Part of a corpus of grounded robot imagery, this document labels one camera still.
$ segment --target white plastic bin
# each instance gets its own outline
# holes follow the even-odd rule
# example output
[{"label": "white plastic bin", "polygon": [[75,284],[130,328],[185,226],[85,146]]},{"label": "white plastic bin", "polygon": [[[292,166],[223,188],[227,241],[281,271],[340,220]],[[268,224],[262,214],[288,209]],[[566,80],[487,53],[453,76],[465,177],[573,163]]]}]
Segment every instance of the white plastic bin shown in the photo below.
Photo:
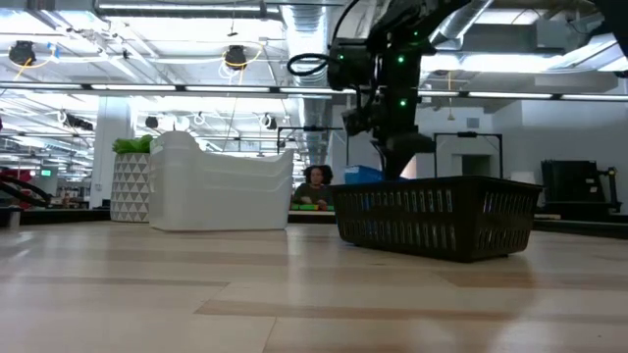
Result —
[{"label": "white plastic bin", "polygon": [[292,155],[247,159],[205,153],[166,132],[151,146],[150,225],[162,230],[282,229],[288,224]]}]

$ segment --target blue box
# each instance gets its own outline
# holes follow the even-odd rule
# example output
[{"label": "blue box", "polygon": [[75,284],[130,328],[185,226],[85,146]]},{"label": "blue box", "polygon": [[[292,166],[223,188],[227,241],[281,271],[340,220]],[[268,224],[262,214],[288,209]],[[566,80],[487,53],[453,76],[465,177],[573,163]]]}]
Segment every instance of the blue box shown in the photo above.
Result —
[{"label": "blue box", "polygon": [[384,174],[375,168],[364,166],[344,168],[344,183],[346,184],[380,182],[382,180],[384,180]]}]

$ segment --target pillar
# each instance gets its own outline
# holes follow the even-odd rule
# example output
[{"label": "pillar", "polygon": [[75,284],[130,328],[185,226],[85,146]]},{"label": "pillar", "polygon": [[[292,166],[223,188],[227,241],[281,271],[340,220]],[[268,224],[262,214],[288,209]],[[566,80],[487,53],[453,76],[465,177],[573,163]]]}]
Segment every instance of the pillar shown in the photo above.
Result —
[{"label": "pillar", "polygon": [[94,142],[94,163],[91,175],[89,208],[111,200],[114,179],[114,141],[118,138],[134,138],[136,114],[126,97],[100,97]]}]

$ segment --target black equipment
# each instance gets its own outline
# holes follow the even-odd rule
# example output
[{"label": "black equipment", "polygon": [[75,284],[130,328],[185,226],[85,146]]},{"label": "black equipment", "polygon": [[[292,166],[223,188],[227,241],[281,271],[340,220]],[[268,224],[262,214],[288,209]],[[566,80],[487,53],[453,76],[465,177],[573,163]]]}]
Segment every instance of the black equipment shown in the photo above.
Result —
[{"label": "black equipment", "polygon": [[94,131],[94,125],[83,119],[77,118],[70,113],[66,113],[66,125],[70,127],[80,128],[85,131]]},{"label": "black equipment", "polygon": [[246,69],[246,54],[244,47],[241,45],[232,45],[229,47],[225,56],[225,64],[234,71],[242,71]]},{"label": "black equipment", "polygon": [[[342,114],[346,131],[355,135],[372,130],[384,177],[397,180],[416,153],[436,149],[432,138],[420,134],[414,124],[416,105],[420,103],[417,83],[421,57],[436,53],[429,36],[447,16],[471,0],[392,0],[368,38],[338,38],[342,21],[359,1],[351,1],[340,16],[330,55],[296,55],[288,61],[288,71],[294,76],[310,76],[329,66],[328,81],[332,89],[355,89],[357,108]],[[628,26],[623,19],[628,13],[628,2],[594,0],[594,3],[628,54]],[[292,67],[302,60],[311,63],[312,59],[323,63],[304,72]],[[364,105],[363,93],[368,96]]]},{"label": "black equipment", "polygon": [[[599,171],[596,162],[543,161],[545,211],[563,218],[604,218],[608,211],[619,213],[616,168]],[[600,176],[608,177],[610,202],[606,202]]]},{"label": "black equipment", "polygon": [[146,127],[149,128],[157,128],[159,126],[159,122],[157,121],[157,117],[148,117],[146,118]]},{"label": "black equipment", "polygon": [[[9,184],[17,185],[22,189],[28,189],[35,194],[39,195],[41,199],[36,199],[34,197],[28,196],[17,190],[15,187]],[[9,195],[17,198],[20,201],[27,202],[32,206],[37,207],[48,207],[50,205],[50,195],[48,195],[44,190],[38,188],[37,186],[30,184],[25,181],[21,181],[14,177],[10,176],[0,176],[0,191],[4,191]]]},{"label": "black equipment", "polygon": [[35,53],[32,51],[32,42],[21,41],[9,50],[9,60],[19,66],[31,66],[35,61]]}]

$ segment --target geometric patterned planter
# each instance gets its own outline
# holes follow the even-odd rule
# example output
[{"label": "geometric patterned planter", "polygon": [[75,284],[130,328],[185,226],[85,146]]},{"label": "geometric patterned planter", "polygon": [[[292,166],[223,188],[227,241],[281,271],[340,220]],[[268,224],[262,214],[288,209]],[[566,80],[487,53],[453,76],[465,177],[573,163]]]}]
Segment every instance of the geometric patterned planter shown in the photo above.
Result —
[{"label": "geometric patterned planter", "polygon": [[150,154],[116,155],[111,195],[111,220],[148,223]]}]

